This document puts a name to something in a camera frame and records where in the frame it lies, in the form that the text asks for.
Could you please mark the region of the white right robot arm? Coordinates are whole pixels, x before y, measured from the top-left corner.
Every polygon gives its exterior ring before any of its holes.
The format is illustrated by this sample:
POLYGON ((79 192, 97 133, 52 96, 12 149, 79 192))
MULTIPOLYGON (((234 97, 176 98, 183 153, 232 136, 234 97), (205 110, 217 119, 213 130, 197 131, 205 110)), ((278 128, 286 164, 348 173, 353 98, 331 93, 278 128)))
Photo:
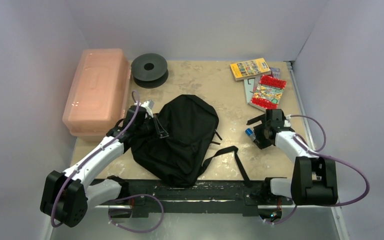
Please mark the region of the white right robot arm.
POLYGON ((260 196, 268 204, 280 197, 296 205, 332 206, 338 201, 336 164, 317 156, 292 128, 281 109, 268 109, 247 121, 245 132, 259 149, 275 146, 293 163, 291 178, 265 178, 260 196))

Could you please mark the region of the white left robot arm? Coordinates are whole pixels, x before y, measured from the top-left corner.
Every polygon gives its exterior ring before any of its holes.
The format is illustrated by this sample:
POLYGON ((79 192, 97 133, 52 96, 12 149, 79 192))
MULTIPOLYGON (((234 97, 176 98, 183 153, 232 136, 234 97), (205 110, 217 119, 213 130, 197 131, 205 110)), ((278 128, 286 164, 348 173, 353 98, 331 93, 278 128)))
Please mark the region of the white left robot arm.
POLYGON ((104 203, 131 204, 129 183, 110 176, 94 180, 111 162, 129 149, 129 142, 154 132, 158 120, 152 112, 153 101, 137 102, 125 119, 119 120, 101 142, 83 159, 62 172, 52 171, 45 179, 40 211, 50 216, 54 228, 75 227, 87 210, 104 203))

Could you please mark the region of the black student backpack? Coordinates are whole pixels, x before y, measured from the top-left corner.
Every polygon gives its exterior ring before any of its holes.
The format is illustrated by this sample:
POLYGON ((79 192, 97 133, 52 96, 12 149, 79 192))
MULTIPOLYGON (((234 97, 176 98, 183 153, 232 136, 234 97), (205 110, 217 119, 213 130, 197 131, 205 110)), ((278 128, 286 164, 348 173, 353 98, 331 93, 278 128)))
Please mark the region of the black student backpack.
POLYGON ((153 124, 153 133, 129 141, 133 159, 169 186, 192 187, 212 161, 205 156, 218 135, 218 114, 200 97, 182 94, 157 117, 169 136, 159 138, 153 124))

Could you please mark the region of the blue-capped small tube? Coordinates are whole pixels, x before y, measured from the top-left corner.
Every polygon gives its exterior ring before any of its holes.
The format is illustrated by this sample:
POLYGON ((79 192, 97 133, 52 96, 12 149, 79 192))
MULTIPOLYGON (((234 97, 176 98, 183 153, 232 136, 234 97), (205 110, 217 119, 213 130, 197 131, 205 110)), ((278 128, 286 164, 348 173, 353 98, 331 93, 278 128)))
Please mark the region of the blue-capped small tube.
POLYGON ((252 142, 254 142, 254 141, 256 140, 256 135, 255 135, 255 133, 253 132, 252 129, 247 128, 247 129, 245 130, 245 133, 246 133, 246 135, 251 139, 252 142))

